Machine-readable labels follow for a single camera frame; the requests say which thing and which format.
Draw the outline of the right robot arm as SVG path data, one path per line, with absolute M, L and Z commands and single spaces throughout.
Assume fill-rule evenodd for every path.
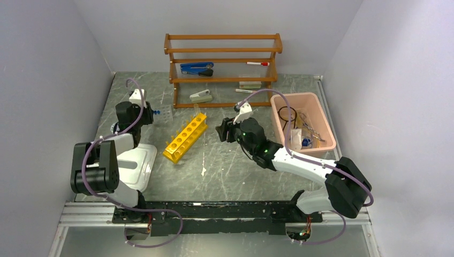
M 288 172 L 321 186 L 316 191 L 295 195 L 289 215 L 296 222 L 319 211 L 335 211 L 344 217 L 356 218 L 370 198 L 371 184 L 347 157 L 325 160 L 287 150 L 267 139 L 263 127 L 254 118 L 238 124 L 232 118 L 225 118 L 215 130 L 221 142 L 238 143 L 261 168 Z

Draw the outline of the blue hexagonal base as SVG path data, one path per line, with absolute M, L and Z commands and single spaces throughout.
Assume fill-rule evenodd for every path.
M 302 145 L 302 148 L 313 148 L 314 141 L 311 138 L 303 138 L 301 145 Z

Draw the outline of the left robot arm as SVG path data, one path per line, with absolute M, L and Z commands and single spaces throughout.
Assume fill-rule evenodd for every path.
M 117 130 L 96 146 L 91 142 L 74 146 L 70 186 L 74 193 L 108 198 L 127 216 L 140 223 L 148 216 L 142 191 L 147 188 L 157 149 L 140 143 L 141 128 L 153 123 L 148 101 L 141 108 L 130 101 L 116 105 Z

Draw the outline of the clear plastic bag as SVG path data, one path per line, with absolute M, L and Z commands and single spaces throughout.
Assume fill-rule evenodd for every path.
M 302 129 L 294 128 L 290 130 L 290 148 L 292 150 L 301 150 L 302 148 Z

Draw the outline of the white plastic lid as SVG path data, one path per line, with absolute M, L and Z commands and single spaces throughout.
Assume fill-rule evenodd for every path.
M 153 145 L 138 144 L 137 148 L 117 156 L 120 180 L 132 189 L 144 192 L 148 186 L 157 149 Z

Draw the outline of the yellow test tube rack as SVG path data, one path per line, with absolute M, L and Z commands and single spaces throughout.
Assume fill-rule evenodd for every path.
M 201 112 L 196 116 L 191 116 L 191 120 L 186 121 L 186 125 L 181 128 L 179 133 L 172 136 L 172 141 L 166 142 L 167 146 L 162 155 L 172 163 L 178 163 L 208 128 L 206 119 L 207 116 Z

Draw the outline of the metal crucible tongs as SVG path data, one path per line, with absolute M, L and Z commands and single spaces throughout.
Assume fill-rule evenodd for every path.
M 302 112 L 297 112 L 297 114 L 297 120 L 299 120 L 300 123 L 299 127 L 306 130 L 310 134 L 311 140 L 316 139 L 318 142 L 325 142 L 325 140 L 321 137 L 321 134 L 310 126 L 307 116 Z

